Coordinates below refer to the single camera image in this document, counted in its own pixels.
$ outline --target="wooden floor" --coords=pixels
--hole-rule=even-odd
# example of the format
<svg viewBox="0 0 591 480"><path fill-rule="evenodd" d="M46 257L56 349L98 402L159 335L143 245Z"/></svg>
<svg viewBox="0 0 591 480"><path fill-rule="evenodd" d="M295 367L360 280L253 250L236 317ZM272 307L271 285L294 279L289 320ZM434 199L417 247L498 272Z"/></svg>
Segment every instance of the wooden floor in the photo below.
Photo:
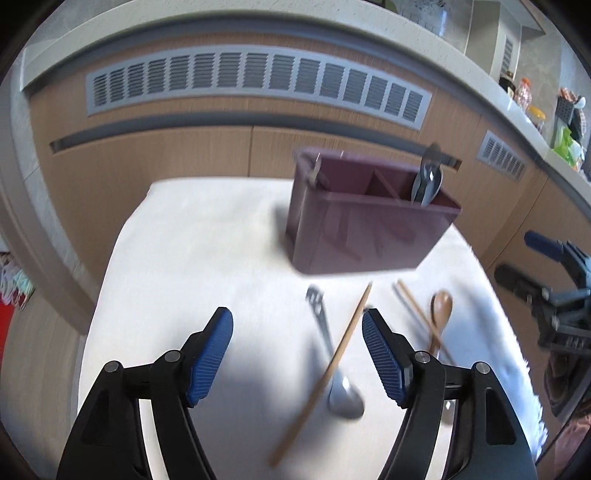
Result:
<svg viewBox="0 0 591 480"><path fill-rule="evenodd" d="M56 477L72 428L84 341L39 292L10 324L0 372L0 417L41 478Z"/></svg>

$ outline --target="metal screw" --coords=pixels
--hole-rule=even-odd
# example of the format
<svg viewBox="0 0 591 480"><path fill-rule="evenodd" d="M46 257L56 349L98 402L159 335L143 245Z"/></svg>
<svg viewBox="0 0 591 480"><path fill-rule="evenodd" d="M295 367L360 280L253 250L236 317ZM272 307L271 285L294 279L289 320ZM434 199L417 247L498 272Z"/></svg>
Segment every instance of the metal screw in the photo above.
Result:
<svg viewBox="0 0 591 480"><path fill-rule="evenodd" d="M427 364L431 361L431 355L427 352L420 351L414 354L414 359L422 364Z"/></svg>
<svg viewBox="0 0 591 480"><path fill-rule="evenodd" d="M107 372L108 374L115 372L118 368L119 362L117 360L111 360L110 362L107 362L104 367L105 372Z"/></svg>
<svg viewBox="0 0 591 480"><path fill-rule="evenodd" d="M484 362L478 362L476 364L476 369L481 373L486 375L488 372L491 371L491 368L488 366L488 364L484 363Z"/></svg>
<svg viewBox="0 0 591 480"><path fill-rule="evenodd" d="M164 354L164 359L170 363L178 361L179 358L181 358L181 352L178 350L170 350Z"/></svg>

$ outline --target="green plastic bag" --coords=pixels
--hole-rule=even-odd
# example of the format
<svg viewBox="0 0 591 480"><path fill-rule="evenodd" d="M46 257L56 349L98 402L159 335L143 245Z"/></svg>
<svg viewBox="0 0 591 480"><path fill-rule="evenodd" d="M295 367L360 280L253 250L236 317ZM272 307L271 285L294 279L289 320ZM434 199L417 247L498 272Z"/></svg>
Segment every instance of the green plastic bag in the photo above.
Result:
<svg viewBox="0 0 591 480"><path fill-rule="evenodd" d="M570 153L570 146L573 144L574 140L571 137L571 131L568 127L562 127L556 133L556 145L552 150L559 156L561 156L566 163L568 163L571 167L576 166L576 162L573 156Z"/></svg>

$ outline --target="wooden spoon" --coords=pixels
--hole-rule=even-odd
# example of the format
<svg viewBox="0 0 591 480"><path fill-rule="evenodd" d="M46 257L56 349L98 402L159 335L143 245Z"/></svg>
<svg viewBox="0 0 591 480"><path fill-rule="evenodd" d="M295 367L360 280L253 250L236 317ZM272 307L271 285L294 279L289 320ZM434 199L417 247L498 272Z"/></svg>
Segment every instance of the wooden spoon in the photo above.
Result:
<svg viewBox="0 0 591 480"><path fill-rule="evenodd" d="M431 299L431 321L439 333L443 332L449 317L452 315L453 299L447 290L439 290ZM436 356L436 352L441 348L439 340L431 335L431 345L429 353Z"/></svg>

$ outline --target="kitchen counter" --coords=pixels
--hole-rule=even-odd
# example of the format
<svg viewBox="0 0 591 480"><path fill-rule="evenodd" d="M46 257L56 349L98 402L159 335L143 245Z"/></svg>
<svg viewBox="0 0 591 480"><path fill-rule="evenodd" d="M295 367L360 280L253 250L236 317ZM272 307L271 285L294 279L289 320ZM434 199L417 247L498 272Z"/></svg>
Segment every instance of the kitchen counter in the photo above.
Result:
<svg viewBox="0 0 591 480"><path fill-rule="evenodd" d="M536 163L552 178L558 178L566 193L581 208L588 210L587 217L591 218L589 185L551 152L542 135L496 81L438 36L400 15L361 0L342 0L338 8L326 2L296 0L253 0L248 7L242 0L134 0L84 22L56 40L28 46L21 87L30 86L81 52L132 31L222 15L276 15L282 19L329 25L378 39L429 67L435 67L499 113L531 147L532 153L536 154Z"/></svg>

